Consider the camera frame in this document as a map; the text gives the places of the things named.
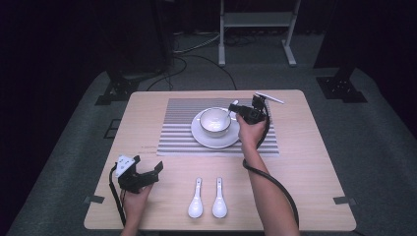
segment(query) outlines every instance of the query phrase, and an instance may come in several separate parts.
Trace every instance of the metal shelf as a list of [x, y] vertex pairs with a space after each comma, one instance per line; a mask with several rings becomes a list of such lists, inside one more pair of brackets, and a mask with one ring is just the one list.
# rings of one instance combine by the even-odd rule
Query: metal shelf
[[297, 21], [298, 9], [301, 0], [296, 0], [292, 12], [267, 12], [267, 13], [225, 13], [224, 0], [220, 2], [220, 40], [218, 44], [218, 65], [226, 64], [224, 51], [224, 28], [242, 27], [288, 27], [287, 37], [282, 40], [282, 47], [291, 67], [297, 65], [289, 43]]
[[239, 27], [289, 27], [291, 12], [224, 13], [224, 26]]

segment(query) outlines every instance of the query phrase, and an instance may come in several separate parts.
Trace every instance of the striped placemat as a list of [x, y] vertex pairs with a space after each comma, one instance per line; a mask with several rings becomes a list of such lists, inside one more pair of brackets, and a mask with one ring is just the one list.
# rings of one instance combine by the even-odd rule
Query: striped placemat
[[[252, 106], [252, 99], [250, 98], [237, 99], [239, 100], [239, 105]], [[240, 141], [225, 148], [210, 148], [198, 143], [191, 133], [191, 123], [199, 112], [210, 107], [224, 107], [227, 109], [234, 100], [230, 98], [170, 98], [162, 125], [157, 154], [170, 156], [242, 157]], [[279, 156], [272, 122], [267, 137], [258, 151], [262, 157]]]

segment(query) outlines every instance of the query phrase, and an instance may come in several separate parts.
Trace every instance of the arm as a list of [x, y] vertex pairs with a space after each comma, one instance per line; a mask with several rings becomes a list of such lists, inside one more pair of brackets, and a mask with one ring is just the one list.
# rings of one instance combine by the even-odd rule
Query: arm
[[[236, 115], [236, 118], [240, 125], [239, 138], [246, 161], [250, 166], [268, 173], [257, 151], [257, 144], [264, 132], [266, 122], [248, 125], [240, 115]], [[249, 171], [249, 179], [265, 234], [267, 236], [300, 235], [292, 208], [282, 191], [270, 180], [252, 171]]]
[[120, 199], [126, 213], [126, 224], [121, 236], [135, 236], [144, 213], [148, 195], [153, 185], [144, 187], [138, 194], [122, 191]]

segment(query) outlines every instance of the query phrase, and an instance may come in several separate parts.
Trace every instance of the white teacup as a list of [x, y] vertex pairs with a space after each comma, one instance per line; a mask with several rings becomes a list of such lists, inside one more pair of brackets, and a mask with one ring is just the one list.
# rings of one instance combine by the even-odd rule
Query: white teacup
[[200, 125], [203, 130], [214, 138], [224, 136], [230, 127], [230, 123], [231, 119], [228, 111], [220, 107], [209, 108], [200, 117]]

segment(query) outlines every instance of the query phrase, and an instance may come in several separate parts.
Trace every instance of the hand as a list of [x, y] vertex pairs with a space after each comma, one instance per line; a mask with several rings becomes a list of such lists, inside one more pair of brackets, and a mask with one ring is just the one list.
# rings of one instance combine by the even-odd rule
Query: hand
[[261, 121], [255, 125], [249, 125], [242, 116], [236, 114], [237, 122], [239, 123], [239, 139], [243, 147], [257, 148], [258, 141], [261, 139], [267, 121]]
[[152, 187], [153, 184], [148, 185], [142, 188], [138, 194], [122, 190], [120, 199], [126, 214], [126, 225], [122, 235], [136, 235]]

